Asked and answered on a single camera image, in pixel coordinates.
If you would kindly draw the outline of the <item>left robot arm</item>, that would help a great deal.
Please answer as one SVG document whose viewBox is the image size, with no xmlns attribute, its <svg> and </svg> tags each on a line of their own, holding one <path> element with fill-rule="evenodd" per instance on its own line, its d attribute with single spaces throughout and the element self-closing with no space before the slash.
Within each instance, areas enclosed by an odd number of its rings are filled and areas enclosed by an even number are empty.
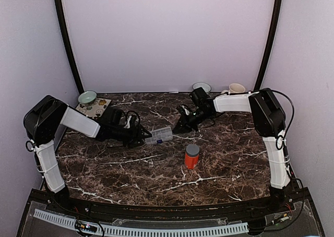
<svg viewBox="0 0 334 237">
<path fill-rule="evenodd" d="M 101 114 L 92 118 L 51 95 L 45 96 L 24 116 L 23 126 L 29 138 L 26 149 L 34 153 L 45 189 L 62 214 L 69 214 L 74 203 L 69 199 L 69 189 L 56 159 L 54 139 L 59 127 L 64 128 L 64 133 L 77 132 L 101 142 L 116 140 L 127 148 L 142 146 L 152 136 L 133 110 L 124 112 L 107 105 Z"/>
</svg>

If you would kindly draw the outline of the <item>clear plastic pill organizer box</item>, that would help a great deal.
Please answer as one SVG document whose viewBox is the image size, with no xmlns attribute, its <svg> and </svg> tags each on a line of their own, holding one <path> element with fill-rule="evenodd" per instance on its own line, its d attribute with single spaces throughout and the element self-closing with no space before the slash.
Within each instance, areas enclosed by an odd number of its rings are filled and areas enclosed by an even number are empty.
<svg viewBox="0 0 334 237">
<path fill-rule="evenodd" d="M 145 139 L 147 145 L 161 144 L 173 139 L 172 129 L 170 126 L 152 130 L 150 133 L 152 136 Z"/>
</svg>

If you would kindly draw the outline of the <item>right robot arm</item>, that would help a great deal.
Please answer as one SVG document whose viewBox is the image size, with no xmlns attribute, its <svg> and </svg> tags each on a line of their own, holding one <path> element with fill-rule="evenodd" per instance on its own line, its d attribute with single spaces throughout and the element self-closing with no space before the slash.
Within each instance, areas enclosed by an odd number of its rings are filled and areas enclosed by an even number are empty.
<svg viewBox="0 0 334 237">
<path fill-rule="evenodd" d="M 277 91 L 265 88 L 210 97 L 202 87 L 196 88 L 189 96 L 197 109 L 192 111 L 184 104 L 178 106 L 180 118 L 172 130 L 174 134 L 198 131 L 200 123 L 217 113 L 251 113 L 255 130 L 262 137 L 268 155 L 270 198 L 266 208 L 271 213 L 279 212 L 286 205 L 285 190 L 292 180 L 285 139 L 290 125 L 285 122 L 286 115 L 276 94 Z"/>
</svg>

